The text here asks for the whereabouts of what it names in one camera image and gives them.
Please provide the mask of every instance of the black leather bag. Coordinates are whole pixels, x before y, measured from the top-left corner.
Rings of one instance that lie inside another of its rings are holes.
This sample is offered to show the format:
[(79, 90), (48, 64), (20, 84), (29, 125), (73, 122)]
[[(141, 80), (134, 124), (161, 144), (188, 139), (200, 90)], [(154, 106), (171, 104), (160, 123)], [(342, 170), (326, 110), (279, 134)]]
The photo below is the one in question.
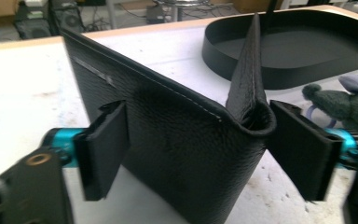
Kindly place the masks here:
[(255, 15), (226, 107), (82, 35), (63, 30), (90, 121), (125, 101), (122, 162), (191, 223), (224, 223), (276, 126), (260, 76)]

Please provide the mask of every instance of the white work table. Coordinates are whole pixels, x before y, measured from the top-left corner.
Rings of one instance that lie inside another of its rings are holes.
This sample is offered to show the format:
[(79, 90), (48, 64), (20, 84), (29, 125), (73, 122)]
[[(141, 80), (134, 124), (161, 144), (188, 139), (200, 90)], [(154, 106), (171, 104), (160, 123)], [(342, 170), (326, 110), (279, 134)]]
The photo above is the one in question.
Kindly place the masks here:
[[(336, 7), (313, 7), (357, 14)], [(215, 19), (182, 21), (89, 33), (86, 36), (142, 63), (190, 89), (224, 104), (229, 81), (201, 58), (205, 27)], [(337, 78), (320, 83), (339, 89)], [(267, 91), (269, 99), (306, 108), (302, 87)], [(0, 44), (0, 173), (37, 149), (57, 127), (88, 127), (62, 39), (51, 37)], [(76, 223), (186, 223), (169, 205), (121, 167), (108, 198), (83, 202), (77, 169), (64, 169)], [(341, 205), (353, 172), (337, 170), (325, 202), (307, 203), (266, 152), (237, 200), (227, 224), (343, 223)]]

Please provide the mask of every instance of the black leather tray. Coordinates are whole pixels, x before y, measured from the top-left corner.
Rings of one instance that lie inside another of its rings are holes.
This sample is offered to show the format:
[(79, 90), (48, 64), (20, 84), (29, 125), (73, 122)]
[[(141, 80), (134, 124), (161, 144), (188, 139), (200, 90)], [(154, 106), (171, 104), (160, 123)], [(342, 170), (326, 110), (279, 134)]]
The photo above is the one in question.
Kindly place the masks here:
[[(316, 10), (260, 15), (266, 90), (283, 90), (358, 69), (358, 20)], [(226, 79), (237, 63), (253, 15), (225, 18), (205, 30), (202, 57)]]

